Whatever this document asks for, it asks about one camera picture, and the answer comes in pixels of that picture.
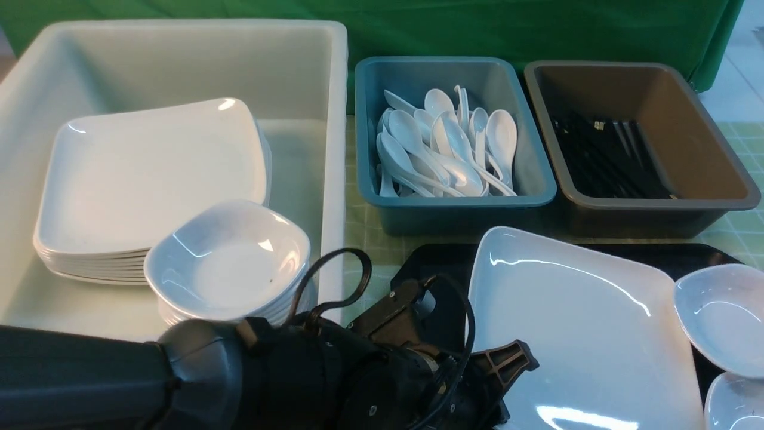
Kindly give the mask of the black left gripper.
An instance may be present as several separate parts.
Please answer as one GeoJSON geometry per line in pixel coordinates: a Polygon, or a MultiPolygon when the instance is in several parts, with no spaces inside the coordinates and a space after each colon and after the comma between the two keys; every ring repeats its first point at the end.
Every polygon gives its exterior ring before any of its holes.
{"type": "Polygon", "coordinates": [[[423,343],[415,302],[426,287],[408,280],[347,329],[308,313],[272,326],[248,317],[238,325],[243,349],[240,429],[469,429],[478,390],[504,395],[540,367],[514,340],[469,357],[423,343]]]}

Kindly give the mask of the dark grey left arm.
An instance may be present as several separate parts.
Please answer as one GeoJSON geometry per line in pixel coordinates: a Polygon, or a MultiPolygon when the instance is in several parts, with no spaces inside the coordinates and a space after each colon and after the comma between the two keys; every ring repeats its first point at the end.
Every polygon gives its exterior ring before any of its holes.
{"type": "Polygon", "coordinates": [[[467,315],[461,353],[394,341],[415,332],[413,303],[384,299],[377,334],[363,335],[317,305],[275,327],[192,319],[137,343],[2,326],[3,429],[488,429],[504,397],[538,368],[514,340],[474,352],[467,315]]]}

